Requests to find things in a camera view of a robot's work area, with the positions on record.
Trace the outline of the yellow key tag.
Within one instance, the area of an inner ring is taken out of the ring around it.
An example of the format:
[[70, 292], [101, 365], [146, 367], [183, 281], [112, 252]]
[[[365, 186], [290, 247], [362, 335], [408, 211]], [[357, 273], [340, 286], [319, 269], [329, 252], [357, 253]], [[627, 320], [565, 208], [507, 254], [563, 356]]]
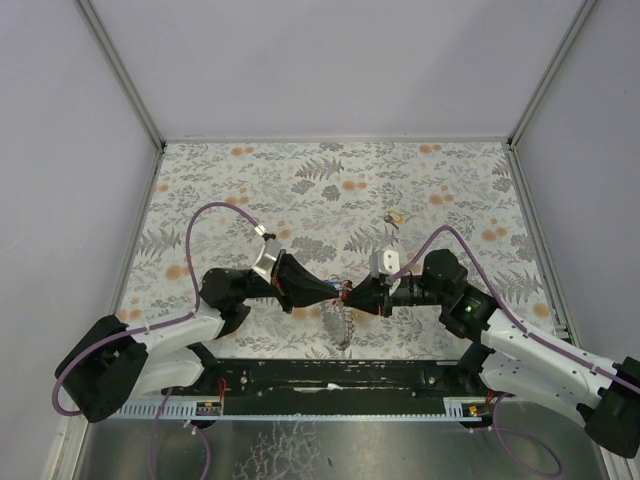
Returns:
[[385, 223], [391, 225], [395, 229], [399, 229], [400, 226], [404, 223], [404, 217], [394, 211], [388, 211], [383, 216], [383, 220]]

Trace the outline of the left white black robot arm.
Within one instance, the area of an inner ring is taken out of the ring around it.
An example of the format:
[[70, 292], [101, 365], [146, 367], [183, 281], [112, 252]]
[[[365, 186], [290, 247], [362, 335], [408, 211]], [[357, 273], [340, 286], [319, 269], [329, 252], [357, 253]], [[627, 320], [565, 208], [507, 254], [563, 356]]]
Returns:
[[338, 296], [285, 251], [265, 271], [212, 268], [187, 313], [142, 327], [114, 314], [97, 320], [56, 368], [52, 405], [100, 422], [132, 396], [196, 383], [205, 366], [193, 345], [235, 332], [251, 311], [245, 300], [273, 298], [290, 313]]

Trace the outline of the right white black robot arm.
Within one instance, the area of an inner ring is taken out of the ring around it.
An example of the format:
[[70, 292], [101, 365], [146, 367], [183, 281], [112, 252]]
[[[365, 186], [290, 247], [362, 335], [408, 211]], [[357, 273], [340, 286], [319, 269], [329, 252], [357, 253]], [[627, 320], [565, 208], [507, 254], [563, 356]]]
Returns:
[[471, 341], [470, 371], [489, 390], [560, 413], [624, 458], [639, 452], [639, 362], [617, 363], [516, 317], [495, 295], [471, 285], [448, 249], [429, 252], [420, 276], [399, 273], [396, 252], [370, 257], [370, 274], [342, 294], [345, 305], [382, 317], [398, 306], [438, 306], [440, 322]]

